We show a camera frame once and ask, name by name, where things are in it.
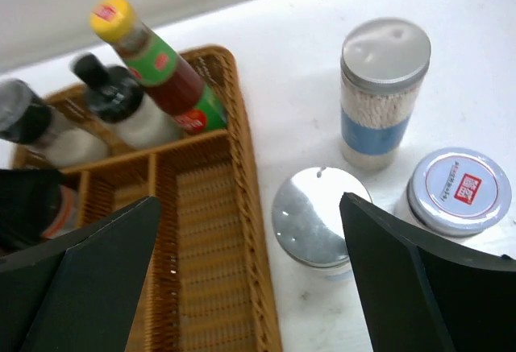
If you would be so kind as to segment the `silver-lid white blue canister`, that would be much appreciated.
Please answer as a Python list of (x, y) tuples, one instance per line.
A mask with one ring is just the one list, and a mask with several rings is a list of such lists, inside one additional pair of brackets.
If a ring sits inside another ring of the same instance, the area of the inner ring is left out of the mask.
[(366, 171), (388, 167), (406, 132), (431, 62), (426, 32), (405, 19), (353, 29), (340, 57), (343, 157)]

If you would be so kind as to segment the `red sauce bottle yellow cap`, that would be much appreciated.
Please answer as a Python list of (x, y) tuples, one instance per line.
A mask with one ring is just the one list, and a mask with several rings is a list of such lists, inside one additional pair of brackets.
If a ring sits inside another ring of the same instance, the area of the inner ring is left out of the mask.
[(195, 69), (148, 27), (127, 0), (102, 0), (89, 15), (144, 91), (187, 134), (227, 127), (227, 113)]

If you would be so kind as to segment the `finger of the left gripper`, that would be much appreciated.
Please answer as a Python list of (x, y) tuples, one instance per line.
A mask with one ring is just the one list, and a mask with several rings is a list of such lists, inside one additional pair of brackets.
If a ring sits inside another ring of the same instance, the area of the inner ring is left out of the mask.
[(44, 232), (62, 205), (64, 177), (56, 169), (1, 170), (1, 252), (9, 254), (46, 242)]

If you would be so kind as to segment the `black-knob salt shaker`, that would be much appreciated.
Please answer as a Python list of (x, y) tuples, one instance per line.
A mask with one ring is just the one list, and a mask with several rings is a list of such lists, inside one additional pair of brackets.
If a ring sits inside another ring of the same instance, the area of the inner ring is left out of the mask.
[(71, 70), (86, 85), (87, 109), (128, 146), (144, 150), (182, 138), (177, 124), (123, 66), (105, 66), (86, 53), (72, 62)]

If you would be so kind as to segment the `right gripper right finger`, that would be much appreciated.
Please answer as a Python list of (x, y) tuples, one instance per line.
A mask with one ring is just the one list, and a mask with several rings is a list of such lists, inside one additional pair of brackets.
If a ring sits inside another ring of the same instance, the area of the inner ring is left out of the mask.
[(515, 261), (454, 243), (354, 193), (339, 203), (375, 351), (513, 351)]

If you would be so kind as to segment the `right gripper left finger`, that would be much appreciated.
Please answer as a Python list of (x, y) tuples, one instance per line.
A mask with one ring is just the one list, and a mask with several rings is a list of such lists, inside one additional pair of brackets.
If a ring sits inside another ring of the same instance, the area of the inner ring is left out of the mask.
[(3, 351), (123, 351), (160, 224), (143, 197), (1, 258)]

